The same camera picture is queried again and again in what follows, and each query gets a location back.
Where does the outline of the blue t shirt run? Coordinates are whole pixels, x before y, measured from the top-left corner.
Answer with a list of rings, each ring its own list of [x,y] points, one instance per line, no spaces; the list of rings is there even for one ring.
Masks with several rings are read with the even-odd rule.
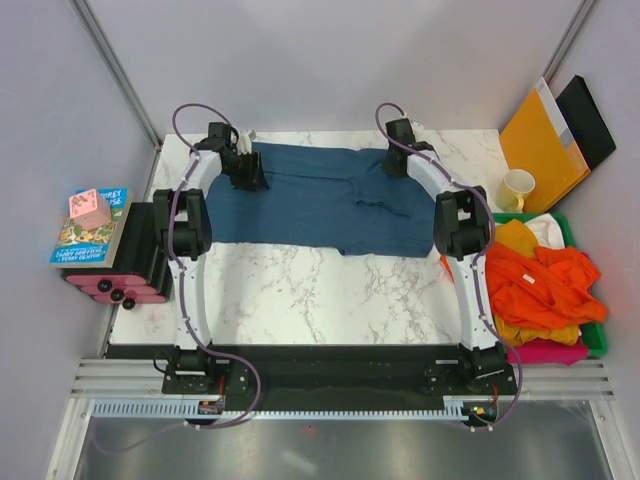
[[[269,187],[244,191],[219,176],[206,195],[214,241],[334,248],[347,256],[431,252],[435,203],[415,180],[384,172],[385,150],[256,149]]]

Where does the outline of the pink t shirt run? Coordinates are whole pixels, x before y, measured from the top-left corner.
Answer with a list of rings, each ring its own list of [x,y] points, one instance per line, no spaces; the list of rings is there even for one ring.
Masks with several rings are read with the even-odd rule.
[[[523,365],[560,364],[572,366],[589,356],[589,348],[578,342],[564,345],[551,340],[535,339],[515,348]]]

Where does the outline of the white t shirt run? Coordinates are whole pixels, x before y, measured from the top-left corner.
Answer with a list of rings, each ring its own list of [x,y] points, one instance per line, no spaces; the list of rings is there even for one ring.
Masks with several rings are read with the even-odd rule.
[[[566,247],[560,224],[551,214],[538,215],[526,221],[525,225],[534,234],[539,246],[550,249]]]

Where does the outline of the blue paperback book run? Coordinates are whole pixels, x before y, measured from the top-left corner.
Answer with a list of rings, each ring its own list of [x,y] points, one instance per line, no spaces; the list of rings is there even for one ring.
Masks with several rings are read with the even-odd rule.
[[[75,269],[113,265],[132,204],[131,195],[126,187],[97,190],[110,204],[111,222],[94,230],[83,230],[68,214],[49,259],[53,267]]]

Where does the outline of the orange folder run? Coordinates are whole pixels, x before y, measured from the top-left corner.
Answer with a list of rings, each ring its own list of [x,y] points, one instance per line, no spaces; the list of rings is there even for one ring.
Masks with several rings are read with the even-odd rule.
[[[526,213],[548,211],[591,173],[543,78],[500,132],[499,140],[508,166],[527,171],[536,182],[524,200]]]

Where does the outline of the black box under book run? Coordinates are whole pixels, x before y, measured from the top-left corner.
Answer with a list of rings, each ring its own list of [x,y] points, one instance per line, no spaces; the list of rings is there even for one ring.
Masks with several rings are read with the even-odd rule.
[[[171,273],[167,256],[157,243],[151,203],[132,204],[114,268],[113,291],[123,292],[121,300],[164,303],[169,298]]]

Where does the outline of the pink black dumbbell set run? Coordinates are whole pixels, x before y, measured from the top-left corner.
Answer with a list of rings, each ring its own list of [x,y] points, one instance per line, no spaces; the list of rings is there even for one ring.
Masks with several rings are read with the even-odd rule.
[[[172,275],[166,267],[150,270],[66,269],[61,277],[96,302],[132,310],[144,304],[166,303],[172,293]]]

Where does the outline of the green plastic bin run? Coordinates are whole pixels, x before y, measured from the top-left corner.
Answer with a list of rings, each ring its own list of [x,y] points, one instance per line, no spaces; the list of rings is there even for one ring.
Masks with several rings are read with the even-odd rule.
[[[564,245],[566,247],[578,247],[578,244],[573,235],[571,226],[565,215],[561,213],[498,213],[494,214],[495,222],[497,224],[506,224],[513,219],[517,219],[524,224],[530,224],[534,222],[534,225],[539,224],[539,220],[548,221],[551,218],[558,224],[558,228],[562,232]],[[582,334],[582,342],[589,349],[589,357],[602,357],[608,352],[608,341],[604,331],[604,326],[601,323],[587,323],[580,326]]]

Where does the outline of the pink dice cube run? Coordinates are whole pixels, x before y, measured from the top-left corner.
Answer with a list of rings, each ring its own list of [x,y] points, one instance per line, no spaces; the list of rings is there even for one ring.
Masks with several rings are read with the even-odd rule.
[[[111,222],[111,208],[97,190],[81,191],[69,198],[69,217],[83,230],[94,230]]]

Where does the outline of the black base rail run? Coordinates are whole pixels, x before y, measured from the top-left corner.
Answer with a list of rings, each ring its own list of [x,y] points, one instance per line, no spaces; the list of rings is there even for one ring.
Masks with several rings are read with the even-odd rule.
[[[513,368],[468,377],[460,345],[219,345],[215,352],[248,360],[217,360],[212,379],[163,379],[165,394],[220,395],[235,408],[268,406],[434,406],[447,396],[505,399],[516,392]]]

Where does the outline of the orange t shirt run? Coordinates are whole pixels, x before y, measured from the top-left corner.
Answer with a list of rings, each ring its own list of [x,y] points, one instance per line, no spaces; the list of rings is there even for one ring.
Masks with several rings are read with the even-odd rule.
[[[506,323],[536,330],[555,330],[586,323],[602,323],[608,308],[590,292],[600,271],[574,247],[537,246],[524,255],[501,242],[488,254],[472,258],[455,272],[457,262],[443,255],[455,285],[470,298],[462,309],[473,322],[491,315]]]

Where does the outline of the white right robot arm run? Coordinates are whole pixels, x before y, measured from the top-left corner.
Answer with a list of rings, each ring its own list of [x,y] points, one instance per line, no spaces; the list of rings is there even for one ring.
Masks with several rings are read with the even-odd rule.
[[[426,142],[418,142],[406,117],[379,124],[389,147],[383,169],[416,181],[435,202],[433,240],[446,258],[460,311],[462,365],[458,381],[467,392],[483,392],[506,370],[504,345],[493,326],[486,280],[486,254],[495,222],[480,187],[464,185]]]

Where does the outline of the black flat box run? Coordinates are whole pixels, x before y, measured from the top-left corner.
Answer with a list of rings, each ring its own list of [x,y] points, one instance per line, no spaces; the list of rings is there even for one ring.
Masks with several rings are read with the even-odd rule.
[[[556,103],[591,171],[616,150],[614,138],[582,76],[574,75]]]

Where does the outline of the yellow mug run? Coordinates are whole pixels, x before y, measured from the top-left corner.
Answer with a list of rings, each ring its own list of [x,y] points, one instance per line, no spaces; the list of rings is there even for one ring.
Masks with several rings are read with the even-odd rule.
[[[511,169],[501,180],[497,194],[496,204],[505,212],[521,213],[527,197],[536,187],[535,178],[526,170]]]

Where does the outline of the yellow t shirt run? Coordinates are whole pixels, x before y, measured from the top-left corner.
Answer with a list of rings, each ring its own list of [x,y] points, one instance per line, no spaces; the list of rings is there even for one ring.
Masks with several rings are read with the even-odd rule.
[[[579,342],[580,328],[541,304],[534,288],[523,288],[513,278],[535,260],[539,242],[524,223],[513,219],[496,230],[496,243],[487,260],[487,282],[498,332],[521,347],[535,340],[572,346]]]

